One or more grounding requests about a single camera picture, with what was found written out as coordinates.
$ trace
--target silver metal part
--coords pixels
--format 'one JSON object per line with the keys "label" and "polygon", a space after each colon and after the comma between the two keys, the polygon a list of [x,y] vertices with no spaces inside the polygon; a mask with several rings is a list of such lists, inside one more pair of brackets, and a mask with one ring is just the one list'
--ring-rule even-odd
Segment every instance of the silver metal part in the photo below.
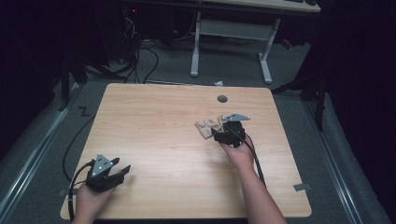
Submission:
{"label": "silver metal part", "polygon": [[230,116],[222,117],[222,119],[227,121],[240,121],[240,120],[250,120],[250,117],[246,117],[244,115],[234,113],[231,114]]}
{"label": "silver metal part", "polygon": [[102,172],[110,169],[113,166],[113,162],[106,159],[102,154],[98,154],[96,157],[95,165],[93,166],[92,177],[101,174]]}

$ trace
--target human hand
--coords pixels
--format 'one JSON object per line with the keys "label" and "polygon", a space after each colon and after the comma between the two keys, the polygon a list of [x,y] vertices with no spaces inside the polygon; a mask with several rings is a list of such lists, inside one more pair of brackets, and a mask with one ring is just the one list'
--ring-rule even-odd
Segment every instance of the human hand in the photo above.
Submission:
{"label": "human hand", "polygon": [[[246,137],[246,142],[252,146],[250,138]],[[235,166],[235,168],[240,171],[242,169],[253,169],[253,154],[250,149],[246,145],[246,143],[242,143],[239,147],[230,147],[226,144],[220,143],[221,147],[227,154],[230,162]]]}
{"label": "human hand", "polygon": [[115,189],[98,193],[85,184],[81,185],[76,199],[76,216],[73,223],[93,223]]}

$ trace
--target wire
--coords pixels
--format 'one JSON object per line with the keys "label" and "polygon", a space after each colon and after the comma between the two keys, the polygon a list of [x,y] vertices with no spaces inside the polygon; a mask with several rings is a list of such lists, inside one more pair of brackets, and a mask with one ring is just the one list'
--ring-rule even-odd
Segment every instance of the wire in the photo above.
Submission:
{"label": "wire", "polygon": [[[137,49],[137,58],[140,59],[140,48]],[[136,83],[136,79],[137,79],[137,83],[140,84],[140,79],[139,79],[139,75],[137,74],[137,66],[134,69],[134,83]]]}
{"label": "wire", "polygon": [[125,17],[124,19],[129,22],[129,25],[128,25],[128,27],[125,30],[125,32],[127,32],[129,30],[129,28],[131,28],[132,24],[134,24],[134,22],[131,21],[131,19],[129,19],[128,17]]}
{"label": "wire", "polygon": [[128,82],[129,77],[131,76],[131,74],[134,72],[134,83],[136,83],[136,76],[137,76],[137,65],[139,64],[139,58],[140,58],[140,48],[137,48],[137,56],[135,56],[136,58],[136,65],[134,66],[134,68],[131,70],[131,72],[125,77],[124,79],[124,83]]}
{"label": "wire", "polygon": [[132,30],[131,40],[134,39],[134,29]]}
{"label": "wire", "polygon": [[212,40],[218,40],[219,43],[218,43],[217,46],[215,46],[215,47],[213,47],[213,48],[204,47],[204,46],[202,45],[202,43],[201,43],[201,44],[200,44],[200,48],[202,48],[202,49],[214,50],[214,49],[220,48],[220,47],[223,45],[223,38],[221,38],[221,37],[204,35],[204,36],[202,36],[201,38],[204,39],[205,37],[206,37],[206,39],[208,39],[208,40],[211,40],[211,39],[212,39]]}
{"label": "wire", "polygon": [[75,176],[73,177],[73,180],[70,184],[70,188],[69,188],[69,194],[68,194],[68,208],[69,208],[69,216],[70,216],[70,221],[73,222],[74,219],[74,208],[73,208],[73,187],[75,186],[75,182],[76,179],[79,175],[79,173],[82,172],[82,170],[84,170],[85,168],[87,168],[88,166],[93,166],[95,164],[95,160],[91,160],[90,162],[84,164],[81,168],[79,168],[79,170],[76,172]]}
{"label": "wire", "polygon": [[62,161],[62,169],[64,171],[64,176],[66,177],[66,179],[70,182],[72,181],[72,178],[69,176],[69,174],[66,172],[66,157],[67,154],[69,153],[70,148],[73,146],[74,142],[76,141],[76,139],[78,138],[78,136],[82,133],[82,131],[85,129],[85,127],[87,127],[87,125],[96,117],[96,115],[93,115],[85,124],[84,126],[82,126],[82,128],[79,129],[79,131],[76,133],[76,135],[73,137],[72,141],[70,142],[69,146],[66,149],[66,152],[64,153],[64,159]]}
{"label": "wire", "polygon": [[149,75],[151,75],[151,73],[157,68],[158,61],[159,61],[157,53],[155,53],[155,52],[152,51],[151,49],[146,49],[146,50],[148,50],[148,51],[150,51],[151,53],[153,53],[154,56],[155,56],[155,58],[157,59],[157,61],[155,62],[155,65],[154,65],[154,67],[151,69],[151,71],[149,71],[149,73],[146,75],[145,79],[143,79],[143,84],[146,84],[146,80],[148,79]]}
{"label": "wire", "polygon": [[87,180],[79,181],[79,182],[77,182],[76,184],[74,184],[73,187],[75,187],[75,186],[77,186],[77,185],[79,185],[79,184],[85,183],[85,182],[87,182]]}
{"label": "wire", "polygon": [[183,39],[188,39],[188,38],[190,38],[190,37],[192,37],[192,36],[195,36],[195,34],[194,34],[194,35],[190,35],[190,36],[187,36],[187,35],[191,32],[192,27],[194,26],[194,22],[195,22],[196,16],[197,16],[197,13],[195,12],[195,13],[194,13],[194,17],[192,18],[192,22],[191,22],[191,26],[190,26],[189,31],[188,31],[185,35],[183,35],[181,38],[174,39],[174,41],[183,40]]}
{"label": "wire", "polygon": [[266,187],[265,181],[264,181],[264,175],[262,174],[262,167],[260,166],[259,158],[257,157],[256,149],[254,148],[254,145],[253,145],[253,140],[251,140],[250,136],[246,133],[246,136],[248,137],[248,139],[251,142],[251,145],[250,145],[245,139],[243,139],[241,136],[239,136],[232,129],[229,129],[229,131],[231,133],[233,133],[237,138],[239,138],[243,143],[245,143],[247,145],[247,147],[250,149],[251,153],[253,154],[254,161],[256,163],[257,172],[259,173],[259,178],[262,181],[262,183],[264,184],[264,186]]}

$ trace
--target white desk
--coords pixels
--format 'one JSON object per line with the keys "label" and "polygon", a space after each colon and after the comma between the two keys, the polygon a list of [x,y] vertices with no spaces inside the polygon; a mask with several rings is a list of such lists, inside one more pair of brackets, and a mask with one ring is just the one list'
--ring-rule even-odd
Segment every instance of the white desk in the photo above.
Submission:
{"label": "white desk", "polygon": [[[267,7],[272,9],[281,10],[293,10],[301,12],[320,12],[318,5],[309,6],[306,2],[295,3],[284,0],[204,0],[202,2],[222,3],[222,4],[233,4],[241,5],[246,7]],[[191,75],[193,77],[198,76],[199,69],[199,42],[200,35],[218,35],[218,36],[229,36],[237,38],[247,38],[255,40],[266,41],[265,47],[262,53],[259,53],[259,61],[262,67],[262,75],[266,84],[272,83],[271,74],[268,68],[267,57],[270,52],[271,46],[274,42],[276,31],[280,19],[276,19],[272,25],[256,25],[246,24],[239,22],[229,21],[212,21],[212,20],[201,20],[201,13],[197,13],[196,28],[195,28],[195,44],[192,53],[191,61]]]}

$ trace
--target light wood surface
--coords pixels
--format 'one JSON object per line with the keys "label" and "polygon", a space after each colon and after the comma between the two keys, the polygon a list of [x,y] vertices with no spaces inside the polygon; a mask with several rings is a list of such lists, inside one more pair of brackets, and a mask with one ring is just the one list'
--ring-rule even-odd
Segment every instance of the light wood surface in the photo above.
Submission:
{"label": "light wood surface", "polygon": [[[228,102],[218,102],[219,95]],[[132,168],[100,218],[245,217],[237,173],[219,143],[194,125],[232,113],[251,117],[242,124],[283,215],[309,216],[305,192],[293,187],[302,181],[268,89],[110,84],[78,168],[97,153],[120,158],[113,172]]]}
{"label": "light wood surface", "polygon": [[246,7],[267,7],[301,12],[320,12],[318,4],[310,6],[306,2],[295,3],[285,0],[203,0],[203,2],[241,5]]}

